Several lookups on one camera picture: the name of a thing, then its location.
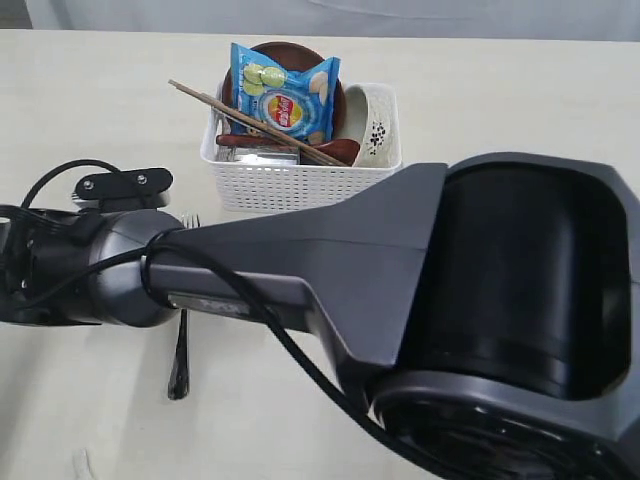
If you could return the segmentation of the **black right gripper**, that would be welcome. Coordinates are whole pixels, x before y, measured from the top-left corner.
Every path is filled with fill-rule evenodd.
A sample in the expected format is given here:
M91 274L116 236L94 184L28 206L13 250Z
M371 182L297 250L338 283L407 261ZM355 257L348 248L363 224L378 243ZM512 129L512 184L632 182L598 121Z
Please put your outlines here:
M105 225L95 210L1 206L1 321L20 326L86 325L54 300L36 298L84 269Z

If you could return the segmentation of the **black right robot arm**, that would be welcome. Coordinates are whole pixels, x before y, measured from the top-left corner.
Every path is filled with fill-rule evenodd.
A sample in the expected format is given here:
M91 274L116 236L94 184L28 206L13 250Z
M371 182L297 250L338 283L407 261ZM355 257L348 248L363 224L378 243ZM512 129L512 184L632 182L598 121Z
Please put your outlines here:
M639 199L604 164L417 163L342 202L185 227L1 210L1 318L266 325L378 442L445 479L639 475Z

